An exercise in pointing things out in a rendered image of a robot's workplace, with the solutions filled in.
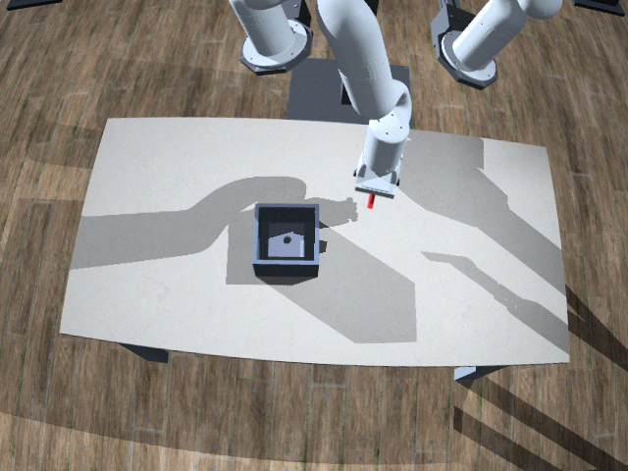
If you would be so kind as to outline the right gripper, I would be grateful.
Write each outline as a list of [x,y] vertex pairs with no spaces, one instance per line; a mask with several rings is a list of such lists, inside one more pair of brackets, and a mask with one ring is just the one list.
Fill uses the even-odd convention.
[[[364,155],[364,151],[362,152],[362,154],[360,156],[359,163],[358,163],[358,168],[353,172],[353,175],[355,177],[364,178],[365,170],[366,170],[366,164],[364,162],[363,155]],[[395,171],[392,172],[392,178],[391,178],[391,183],[392,184],[396,184],[396,186],[399,186],[399,178],[398,178],[399,171],[400,171],[399,167],[400,167],[400,161],[398,163],[398,166],[396,166]],[[357,174],[356,174],[356,171],[357,171]]]

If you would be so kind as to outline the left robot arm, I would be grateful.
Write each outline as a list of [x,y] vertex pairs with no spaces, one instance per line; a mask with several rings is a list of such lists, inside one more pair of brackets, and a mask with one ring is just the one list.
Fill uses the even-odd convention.
[[465,77],[487,81],[496,72],[494,58],[520,32],[528,16],[547,20],[561,5],[562,0],[490,0],[466,30],[445,35],[445,57]]

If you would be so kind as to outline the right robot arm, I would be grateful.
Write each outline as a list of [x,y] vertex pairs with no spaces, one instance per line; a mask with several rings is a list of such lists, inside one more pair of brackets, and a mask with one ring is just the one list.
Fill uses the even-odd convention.
[[[251,65],[277,67],[304,48],[306,31],[287,19],[281,5],[286,1],[230,0],[248,36],[243,54]],[[316,16],[352,106],[360,116],[373,120],[363,155],[365,176],[357,177],[355,191],[393,199],[392,172],[402,159],[409,133],[408,88],[392,78],[379,24],[364,0],[317,0]]]

